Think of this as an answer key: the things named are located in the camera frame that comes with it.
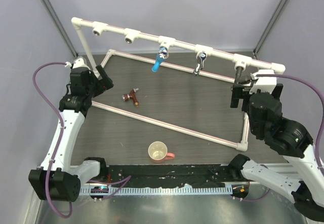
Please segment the brown faucet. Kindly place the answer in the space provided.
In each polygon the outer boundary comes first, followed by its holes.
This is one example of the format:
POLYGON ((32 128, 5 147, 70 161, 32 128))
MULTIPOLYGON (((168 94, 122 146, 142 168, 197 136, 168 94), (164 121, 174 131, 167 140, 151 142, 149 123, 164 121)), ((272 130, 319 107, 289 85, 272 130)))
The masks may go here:
POLYGON ((123 94, 121 96, 122 100, 124 102, 127 102, 129 100, 133 101, 134 106, 139 106, 139 101, 136 98, 136 92, 138 91, 138 88, 133 88, 128 94, 123 94))

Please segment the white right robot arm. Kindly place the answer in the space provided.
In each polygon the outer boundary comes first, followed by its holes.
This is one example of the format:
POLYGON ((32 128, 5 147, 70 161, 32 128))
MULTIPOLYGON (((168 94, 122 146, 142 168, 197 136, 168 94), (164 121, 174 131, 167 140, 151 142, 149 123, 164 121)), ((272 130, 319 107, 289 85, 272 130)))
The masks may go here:
POLYGON ((283 177, 242 154, 229 163, 229 176, 235 181, 243 178, 261 183, 291 201, 306 218, 323 221, 323 174, 313 149, 313 139, 300 123, 284 118, 280 95, 282 84, 274 90, 252 91, 250 86, 233 84, 231 108, 243 100, 242 111, 249 117, 250 131, 273 151, 283 156, 298 172, 301 180, 283 177))

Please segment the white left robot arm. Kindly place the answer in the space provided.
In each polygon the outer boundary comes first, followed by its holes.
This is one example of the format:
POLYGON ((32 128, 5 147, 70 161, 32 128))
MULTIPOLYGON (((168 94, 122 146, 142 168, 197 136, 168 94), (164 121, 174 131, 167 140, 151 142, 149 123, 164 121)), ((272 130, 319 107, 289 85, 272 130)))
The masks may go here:
POLYGON ((55 108, 58 125, 50 149, 41 165, 31 170, 28 180, 41 200, 74 202, 82 185, 93 179, 102 183, 108 169, 104 158, 87 157, 72 168, 71 156, 77 135, 85 121, 92 99, 113 87, 112 80, 101 65, 96 66, 101 79, 87 67, 73 66, 66 94, 55 108))

